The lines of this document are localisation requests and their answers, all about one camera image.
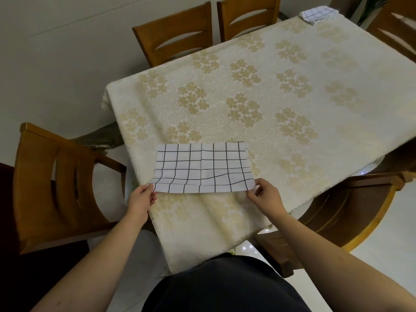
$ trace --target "dining table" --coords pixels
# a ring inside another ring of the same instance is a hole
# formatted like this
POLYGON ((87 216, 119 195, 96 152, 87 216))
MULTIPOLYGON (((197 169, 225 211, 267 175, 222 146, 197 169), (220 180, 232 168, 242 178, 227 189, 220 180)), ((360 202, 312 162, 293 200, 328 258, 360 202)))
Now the dining table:
MULTIPOLYGON (((107 85, 139 184, 166 143, 245 141, 288 212, 416 135, 416 64, 342 15, 276 23, 107 85)), ((171 273, 270 221, 246 193, 159 193, 149 210, 171 273)))

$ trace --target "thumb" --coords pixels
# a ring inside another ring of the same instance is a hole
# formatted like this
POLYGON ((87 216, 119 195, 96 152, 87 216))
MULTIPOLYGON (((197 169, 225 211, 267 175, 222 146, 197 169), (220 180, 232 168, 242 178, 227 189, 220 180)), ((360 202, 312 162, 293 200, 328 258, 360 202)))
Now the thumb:
POLYGON ((246 190, 245 193, 246 193, 248 199, 250 199, 255 204, 258 203, 258 199, 259 198, 256 196, 256 194, 254 194, 254 191, 253 190, 246 190))
POLYGON ((143 194, 149 195, 153 193, 154 184, 150 183, 148 184, 146 190, 143 192, 143 194))

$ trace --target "forearm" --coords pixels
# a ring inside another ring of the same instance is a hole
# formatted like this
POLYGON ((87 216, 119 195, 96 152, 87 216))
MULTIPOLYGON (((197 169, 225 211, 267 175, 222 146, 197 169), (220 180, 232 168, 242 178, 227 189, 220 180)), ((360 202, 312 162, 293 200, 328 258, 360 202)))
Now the forearm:
POLYGON ((291 215, 271 217, 334 311, 407 311, 416 299, 393 280, 332 244, 291 215))
POLYGON ((32 311, 106 311, 141 227, 126 215, 32 311))

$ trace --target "checkered napkin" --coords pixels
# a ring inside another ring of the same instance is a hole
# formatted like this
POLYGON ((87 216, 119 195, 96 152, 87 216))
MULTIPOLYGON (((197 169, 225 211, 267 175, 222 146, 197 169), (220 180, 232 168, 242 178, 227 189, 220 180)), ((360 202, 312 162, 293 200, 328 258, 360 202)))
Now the checkered napkin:
POLYGON ((332 9, 329 6, 318 6, 313 9, 300 12, 299 15, 304 21, 315 25, 338 15, 338 10, 332 9))
POLYGON ((220 193, 253 189, 244 142, 161 144, 157 147, 154 191, 220 193))

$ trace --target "hand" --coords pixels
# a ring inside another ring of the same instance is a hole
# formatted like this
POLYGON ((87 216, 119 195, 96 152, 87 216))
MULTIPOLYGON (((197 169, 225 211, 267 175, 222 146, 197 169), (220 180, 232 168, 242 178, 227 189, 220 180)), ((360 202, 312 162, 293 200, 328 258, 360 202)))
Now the hand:
POLYGON ((282 199, 277 188, 275 188, 268 181, 258 178, 255 180, 256 185, 260 185, 256 192, 254 190, 247 190, 247 198, 250 199, 259 208, 261 213, 273 220, 277 220, 288 212, 283 206, 282 199))
POLYGON ((128 198, 126 215, 136 218, 135 221, 141 225, 146 223, 147 211, 157 200, 157 192, 153 193, 153 187, 153 184, 139 186, 128 198))

